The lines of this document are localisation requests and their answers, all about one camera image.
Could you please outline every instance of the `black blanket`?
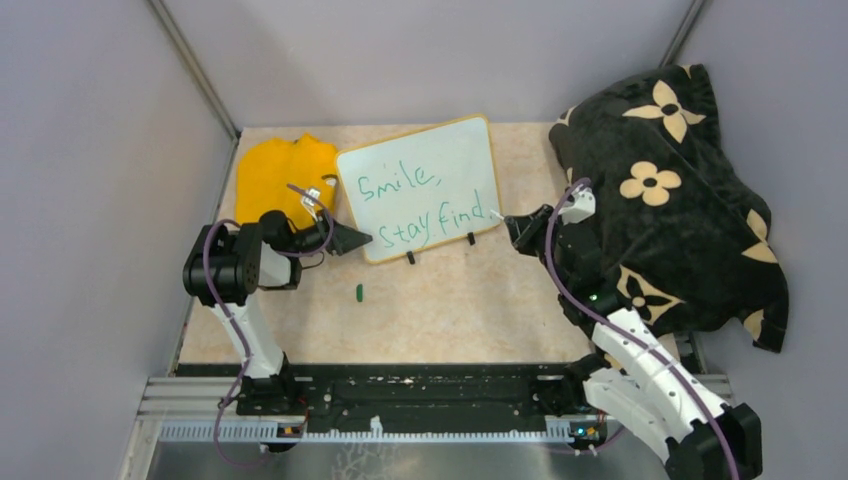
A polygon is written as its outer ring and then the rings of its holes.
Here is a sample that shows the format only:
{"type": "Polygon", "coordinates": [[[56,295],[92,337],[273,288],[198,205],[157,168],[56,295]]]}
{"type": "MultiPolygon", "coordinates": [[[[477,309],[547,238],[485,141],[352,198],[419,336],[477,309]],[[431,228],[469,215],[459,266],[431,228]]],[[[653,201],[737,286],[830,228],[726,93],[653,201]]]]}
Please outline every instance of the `black blanket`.
{"type": "Polygon", "coordinates": [[[569,181],[592,180],[606,277],[656,336],[737,318],[779,352],[786,279],[771,212],[721,150],[706,69],[630,77],[568,109],[550,141],[569,181]]]}

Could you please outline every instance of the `yellow shirt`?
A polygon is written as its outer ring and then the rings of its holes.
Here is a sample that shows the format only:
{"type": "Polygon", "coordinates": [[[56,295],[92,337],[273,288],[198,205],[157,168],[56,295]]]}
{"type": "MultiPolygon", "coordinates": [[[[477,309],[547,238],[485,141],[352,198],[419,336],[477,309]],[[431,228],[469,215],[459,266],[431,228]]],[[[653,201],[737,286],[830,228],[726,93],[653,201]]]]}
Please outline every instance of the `yellow shirt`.
{"type": "Polygon", "coordinates": [[[303,190],[318,189],[318,200],[333,213],[336,153],[336,147],[308,133],[294,142],[272,138],[251,148],[236,170],[236,221],[257,222],[265,212],[282,210],[299,229],[313,225],[303,197],[288,188],[289,183],[303,190]]]}

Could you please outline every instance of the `marble surface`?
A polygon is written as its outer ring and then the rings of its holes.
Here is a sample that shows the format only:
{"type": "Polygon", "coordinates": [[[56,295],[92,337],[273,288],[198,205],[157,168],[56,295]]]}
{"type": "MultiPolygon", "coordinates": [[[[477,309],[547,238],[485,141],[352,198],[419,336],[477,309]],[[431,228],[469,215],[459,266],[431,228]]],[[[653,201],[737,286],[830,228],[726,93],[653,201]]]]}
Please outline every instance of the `marble surface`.
{"type": "MultiPolygon", "coordinates": [[[[275,136],[291,140],[309,132],[344,149],[420,127],[249,128],[236,162],[275,136]]],[[[549,123],[491,124],[504,214],[553,204],[563,192],[566,179],[547,140],[549,128],[549,123]]],[[[337,199],[339,221],[353,225],[345,196],[337,199]]],[[[234,203],[231,174],[221,218],[232,218],[234,203]]],[[[369,265],[359,251],[328,255],[322,266],[304,272],[297,290],[258,292],[259,303],[277,343],[295,363],[535,363],[589,353],[585,335],[563,317],[542,265],[512,249],[503,225],[478,235],[473,247],[456,241],[419,252],[416,259],[414,266],[406,259],[369,265]],[[356,301],[359,283],[362,303],[356,301]]],[[[224,328],[198,302],[180,361],[238,361],[224,328]]]]}

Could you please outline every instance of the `purple cable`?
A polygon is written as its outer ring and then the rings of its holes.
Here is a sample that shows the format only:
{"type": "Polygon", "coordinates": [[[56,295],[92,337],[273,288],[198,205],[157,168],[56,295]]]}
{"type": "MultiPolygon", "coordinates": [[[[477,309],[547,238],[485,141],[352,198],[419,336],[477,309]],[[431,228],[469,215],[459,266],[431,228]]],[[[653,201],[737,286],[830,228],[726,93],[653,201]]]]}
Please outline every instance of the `purple cable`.
{"type": "MultiPolygon", "coordinates": [[[[295,192],[303,195],[304,197],[311,199],[312,201],[317,203],[319,206],[321,206],[321,208],[324,209],[324,213],[327,215],[328,232],[327,232],[327,238],[324,239],[324,243],[322,243],[320,247],[316,248],[315,250],[313,250],[311,252],[306,252],[306,253],[277,252],[277,253],[279,253],[280,255],[286,256],[286,257],[308,257],[308,256],[315,255],[316,253],[321,252],[325,248],[327,248],[327,245],[330,244],[330,240],[333,238],[333,227],[334,227],[333,216],[330,214],[330,210],[327,208],[327,206],[324,205],[323,203],[321,203],[321,201],[318,200],[317,198],[306,193],[304,190],[302,190],[301,188],[299,188],[299,187],[297,187],[297,186],[295,186],[291,183],[289,183],[287,185],[287,187],[294,190],[295,192]]],[[[241,370],[239,370],[238,375],[236,375],[236,379],[233,381],[233,384],[230,385],[229,390],[227,390],[227,394],[224,396],[223,399],[221,399],[221,405],[218,408],[218,415],[215,417],[215,426],[214,426],[214,429],[212,430],[212,440],[213,440],[213,443],[215,444],[215,450],[218,451],[218,455],[221,457],[222,460],[224,460],[224,462],[226,462],[227,464],[232,465],[234,467],[254,468],[254,467],[258,467],[260,465],[263,465],[265,462],[270,460],[270,456],[269,455],[263,455],[263,456],[259,457],[259,459],[257,461],[249,462],[249,463],[237,462],[235,460],[228,458],[224,454],[224,451],[221,449],[221,444],[218,441],[218,437],[220,435],[219,430],[220,430],[220,426],[221,426],[221,419],[224,417],[224,410],[227,408],[228,405],[233,403],[233,393],[235,393],[236,388],[238,388],[239,384],[241,384],[241,381],[244,378],[245,373],[247,373],[247,367],[250,366],[250,360],[253,356],[253,352],[250,350],[250,345],[247,343],[247,339],[245,338],[244,333],[241,331],[241,328],[239,328],[238,322],[235,321],[235,319],[233,318],[232,312],[230,312],[230,309],[227,308],[227,304],[224,303],[224,300],[221,298],[221,295],[218,293],[218,289],[215,288],[215,283],[212,281],[212,272],[209,268],[209,253],[210,253],[210,250],[212,249],[212,242],[215,238],[215,233],[217,233],[218,229],[220,229],[224,225],[233,225],[236,228],[240,227],[240,225],[238,223],[236,223],[232,220],[219,220],[214,225],[212,225],[212,228],[209,229],[209,233],[206,234],[206,240],[203,242],[203,275],[206,278],[206,285],[209,288],[209,293],[212,294],[212,298],[214,298],[215,302],[218,304],[218,306],[221,307],[221,311],[224,312],[224,316],[226,316],[229,319],[230,326],[232,326],[233,330],[236,332],[236,335],[239,337],[239,341],[241,342],[242,348],[244,349],[245,360],[244,360],[244,364],[241,366],[241,370]]]]}
{"type": "Polygon", "coordinates": [[[334,223],[335,223],[335,221],[333,220],[333,215],[330,214],[330,209],[327,208],[326,205],[321,203],[321,200],[318,200],[317,198],[313,197],[312,195],[306,193],[306,191],[304,191],[300,187],[293,185],[291,183],[289,183],[286,186],[289,187],[290,189],[294,190],[295,192],[303,195],[304,197],[312,200],[313,202],[317,203],[318,206],[320,206],[321,208],[324,209],[324,214],[327,215],[327,224],[328,224],[329,231],[327,232],[327,238],[324,239],[324,243],[322,243],[320,247],[316,248],[315,250],[312,250],[311,252],[300,253],[300,252],[281,252],[279,250],[274,250],[274,251],[279,253],[280,255],[282,255],[284,257],[292,257],[292,258],[311,257],[312,255],[315,255],[316,253],[323,251],[325,248],[327,248],[327,245],[330,244],[330,240],[333,238],[333,226],[334,226],[334,223]]]}
{"type": "MultiPolygon", "coordinates": [[[[556,207],[554,207],[553,215],[551,215],[551,218],[548,219],[548,229],[545,234],[545,263],[548,267],[548,274],[550,274],[551,279],[554,281],[554,284],[556,284],[557,289],[559,289],[559,292],[566,299],[568,299],[568,301],[571,302],[572,305],[577,307],[578,310],[588,315],[592,320],[600,323],[601,325],[609,328],[610,330],[621,335],[627,340],[633,342],[635,345],[639,346],[639,348],[647,350],[663,365],[669,366],[671,365],[671,361],[665,358],[664,355],[657,352],[656,350],[651,349],[650,346],[644,341],[642,341],[640,338],[631,335],[630,332],[624,330],[618,325],[613,324],[603,316],[593,312],[589,307],[583,305],[583,303],[574,298],[571,292],[569,292],[568,289],[565,288],[565,285],[562,284],[562,280],[559,279],[559,275],[557,275],[556,273],[556,268],[554,267],[553,260],[553,234],[554,226],[556,225],[556,220],[559,216],[557,212],[559,212],[563,205],[565,205],[565,202],[568,200],[568,197],[572,193],[574,193],[574,191],[578,187],[589,186],[590,184],[591,181],[588,178],[581,178],[580,180],[574,182],[574,184],[568,187],[568,189],[565,191],[565,194],[563,194],[562,198],[559,200],[559,203],[557,203],[556,207]]],[[[686,393],[688,393],[689,396],[692,397],[692,400],[695,402],[696,405],[698,405],[698,409],[701,410],[701,413],[703,413],[704,416],[707,418],[707,423],[709,423],[710,427],[715,432],[716,438],[718,438],[718,443],[721,445],[721,450],[724,453],[724,458],[727,460],[727,466],[730,469],[730,478],[732,480],[739,480],[739,470],[736,468],[736,461],[733,459],[733,451],[730,449],[730,444],[727,441],[727,437],[724,436],[724,432],[721,431],[721,427],[719,427],[718,422],[716,422],[716,420],[712,417],[709,409],[707,408],[707,405],[704,403],[703,400],[701,400],[701,397],[700,395],[698,395],[698,392],[695,390],[695,388],[689,385],[689,382],[686,381],[686,378],[683,376],[683,374],[681,374],[680,371],[678,371],[677,368],[674,366],[669,367],[669,371],[672,375],[674,375],[674,378],[677,379],[680,385],[683,386],[683,389],[686,390],[686,393]]]]}
{"type": "Polygon", "coordinates": [[[221,443],[218,441],[218,437],[220,435],[220,427],[221,427],[221,419],[224,417],[224,410],[228,405],[233,403],[233,393],[235,393],[236,388],[238,388],[239,384],[241,384],[242,379],[244,378],[244,374],[247,372],[247,367],[250,365],[250,359],[253,355],[253,352],[250,350],[250,345],[247,343],[247,339],[244,337],[244,333],[239,328],[238,323],[233,318],[232,312],[227,308],[227,304],[224,303],[224,300],[221,298],[221,295],[218,293],[218,289],[215,288],[215,283],[212,281],[212,272],[209,268],[209,252],[212,249],[212,242],[215,239],[215,233],[218,232],[218,229],[223,227],[224,225],[233,225],[238,228],[240,225],[232,220],[219,220],[212,228],[209,229],[209,233],[206,234],[206,241],[203,242],[203,275],[206,277],[206,286],[209,287],[209,293],[212,294],[212,298],[215,299],[215,302],[221,307],[221,311],[224,312],[224,315],[230,320],[230,325],[235,330],[236,335],[239,337],[241,341],[242,348],[244,348],[244,364],[241,366],[241,370],[239,370],[238,375],[236,375],[236,379],[233,381],[233,384],[230,385],[230,389],[227,390],[227,394],[221,399],[221,404],[218,407],[218,415],[215,417],[215,427],[212,430],[212,441],[215,443],[215,450],[218,451],[218,455],[221,457],[221,460],[226,462],[229,465],[239,468],[253,468],[263,465],[270,459],[270,456],[263,455],[259,457],[259,460],[242,463],[237,462],[228,458],[224,455],[224,451],[221,449],[221,443]]]}

